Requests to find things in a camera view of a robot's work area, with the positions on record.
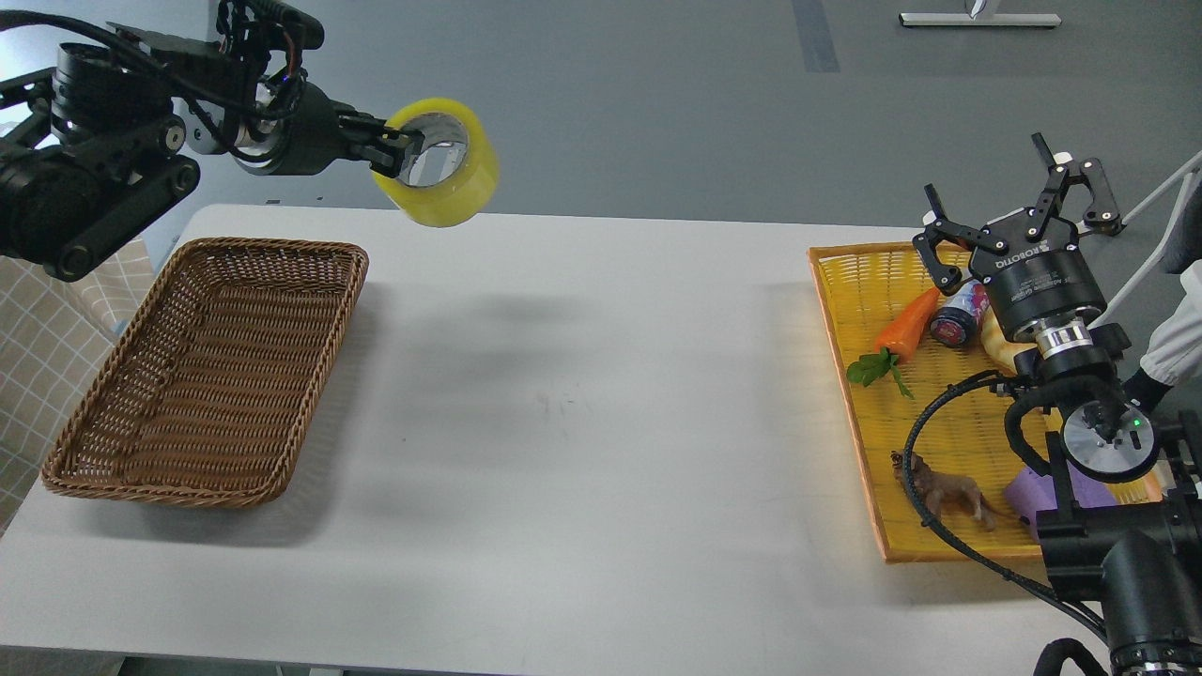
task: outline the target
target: purple object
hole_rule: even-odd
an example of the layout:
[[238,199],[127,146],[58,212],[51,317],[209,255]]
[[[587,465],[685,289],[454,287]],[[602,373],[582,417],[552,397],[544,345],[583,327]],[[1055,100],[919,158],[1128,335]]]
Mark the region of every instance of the purple object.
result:
[[[1119,504],[1114,499],[1114,494],[1101,481],[1094,481],[1085,476],[1072,464],[1069,466],[1069,478],[1072,480],[1072,492],[1081,506],[1114,506]],[[1055,509],[1055,488],[1052,487],[1052,476],[1040,476],[1031,468],[1024,467],[1018,476],[1002,490],[1001,494],[1027,523],[1031,539],[1037,542],[1040,538],[1036,535],[1035,512]]]

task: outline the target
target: gray floor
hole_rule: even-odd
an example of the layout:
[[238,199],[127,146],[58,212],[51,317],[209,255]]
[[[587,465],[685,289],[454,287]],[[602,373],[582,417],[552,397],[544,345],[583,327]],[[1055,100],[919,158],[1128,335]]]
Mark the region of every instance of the gray floor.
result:
[[[1005,4],[1059,12],[1055,30],[897,22],[962,0],[292,4],[326,25],[305,66],[332,97],[381,117],[432,95],[475,108],[502,164],[495,212],[912,226],[933,182],[953,218],[981,224],[1035,200],[1034,131],[1101,158],[1126,209],[1202,149],[1197,1]],[[194,37],[207,18],[198,0],[0,6]],[[5,34],[0,77],[52,64],[65,38]],[[362,166],[254,178],[226,158],[201,161],[198,191],[151,230],[156,251],[214,202],[389,208]],[[1105,291],[1155,245],[1168,206],[1087,242]],[[1131,356],[1180,296],[1156,274],[1120,308]],[[1200,393],[1179,389],[1165,407]]]

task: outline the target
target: white table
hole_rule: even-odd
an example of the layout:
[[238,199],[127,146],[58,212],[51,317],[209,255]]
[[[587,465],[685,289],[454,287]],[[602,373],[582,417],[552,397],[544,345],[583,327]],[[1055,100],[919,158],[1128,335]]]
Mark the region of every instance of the white table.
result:
[[371,257],[291,486],[244,512],[36,486],[0,644],[572,675],[1105,650],[974,564],[876,552],[805,251],[908,231],[219,206],[185,239],[219,235]]

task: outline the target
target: toy carrot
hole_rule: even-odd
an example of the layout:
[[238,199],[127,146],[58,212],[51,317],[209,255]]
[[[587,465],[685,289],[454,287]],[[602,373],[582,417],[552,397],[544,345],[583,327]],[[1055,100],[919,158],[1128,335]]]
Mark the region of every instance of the toy carrot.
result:
[[927,325],[930,322],[930,315],[935,314],[938,303],[939,289],[934,286],[910,301],[910,304],[876,336],[876,342],[873,344],[876,352],[861,355],[859,360],[847,366],[847,380],[868,387],[877,378],[892,373],[898,390],[912,399],[914,393],[902,381],[902,372],[897,364],[914,358],[918,340],[927,332]]

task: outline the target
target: black cable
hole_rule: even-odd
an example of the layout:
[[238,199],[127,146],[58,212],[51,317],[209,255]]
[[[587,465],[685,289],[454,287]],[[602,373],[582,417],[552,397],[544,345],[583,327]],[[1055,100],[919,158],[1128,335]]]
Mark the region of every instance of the black cable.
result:
[[993,570],[1004,580],[1018,585],[1033,597],[1047,603],[1069,617],[1072,617],[1099,639],[1105,641],[1105,623],[1097,613],[1085,607],[1083,604],[1061,601],[1055,597],[1055,592],[1051,587],[1025,577],[974,550],[948,530],[947,527],[944,526],[929,509],[927,509],[922,497],[918,494],[918,490],[915,487],[914,469],[911,467],[914,446],[918,440],[918,435],[922,433],[922,428],[927,425],[927,421],[929,421],[935,413],[939,411],[939,409],[957,397],[966,395],[974,390],[992,387],[994,385],[1007,385],[1011,383],[1011,379],[1005,378],[998,372],[981,372],[975,375],[970,375],[957,385],[948,386],[946,391],[935,397],[935,399],[928,404],[926,409],[923,409],[917,420],[915,420],[914,426],[910,428],[910,435],[906,438],[905,447],[902,451],[902,473],[904,478],[903,486],[905,487],[906,497],[910,499],[910,504],[914,506],[915,511],[918,512],[918,516],[922,517],[922,526],[930,528],[930,530],[944,542],[968,558],[980,563],[989,570]]
[[1054,380],[1018,397],[1006,410],[1006,439],[1010,441],[1010,447],[1040,476],[1047,476],[1052,466],[1040,457],[1023,437],[1023,416],[1037,408],[1054,405],[1058,401],[1082,390],[1088,391],[1100,403],[1099,413],[1102,415],[1101,422],[1105,429],[1099,431],[1099,435],[1112,438],[1123,414],[1126,413],[1126,403],[1118,389],[1107,385],[1096,375],[1071,375]]
[[296,114],[299,108],[300,102],[300,89],[304,87],[303,75],[297,78],[297,89],[288,105],[279,112],[264,111],[256,106],[246,106],[240,101],[234,101],[232,99],[226,99],[220,94],[214,94],[204,89],[203,87],[192,84],[175,73],[171,72],[168,66],[160,64],[149,54],[142,52],[137,47],[132,46],[126,40],[112,34],[97,25],[93,25],[88,22],[82,22],[79,19],[73,19],[71,17],[63,17],[58,14],[44,14],[41,12],[30,12],[25,10],[0,10],[0,31],[5,31],[12,28],[20,28],[26,25],[49,25],[54,28],[60,28],[63,30],[69,30],[78,35],[83,35],[90,40],[108,47],[113,52],[121,57],[125,57],[123,61],[126,66],[137,69],[144,75],[153,76],[157,79],[166,81],[168,84],[173,85],[177,91],[177,96],[185,99],[185,94],[190,94],[195,99],[203,101],[210,101],[221,106],[222,108],[233,111],[236,113],[246,115],[249,118],[275,121],[286,120]]
[[1058,676],[1064,670],[1064,663],[1072,660],[1085,676],[1106,676],[1107,672],[1097,663],[1093,653],[1076,639],[1058,639],[1043,646],[1040,660],[1035,664],[1034,676]]
[[201,121],[201,125],[204,126],[204,129],[213,136],[224,150],[230,153],[236,159],[245,162],[264,162],[278,156],[284,150],[282,144],[278,144],[267,153],[260,155],[252,155],[238,149],[233,142],[222,136],[221,130],[213,120],[213,117],[208,113],[208,111],[201,107],[198,100],[210,101],[222,108],[231,109],[254,119],[286,120],[293,117],[299,109],[300,97],[304,93],[307,83],[303,70],[298,71],[297,77],[290,81],[292,95],[290,96],[288,105],[282,111],[272,113],[212,94],[201,87],[196,87],[184,81],[179,76],[169,72],[167,66],[160,64],[153,57],[145,54],[129,41],[97,25],[58,14],[46,14],[42,12],[30,12],[25,10],[0,10],[0,31],[26,25],[49,25],[94,40],[105,47],[108,47],[113,53],[125,57],[123,63],[126,66],[137,69],[145,75],[165,79],[169,84],[173,84],[175,89],[174,95],[179,96],[188,103],[189,109]]

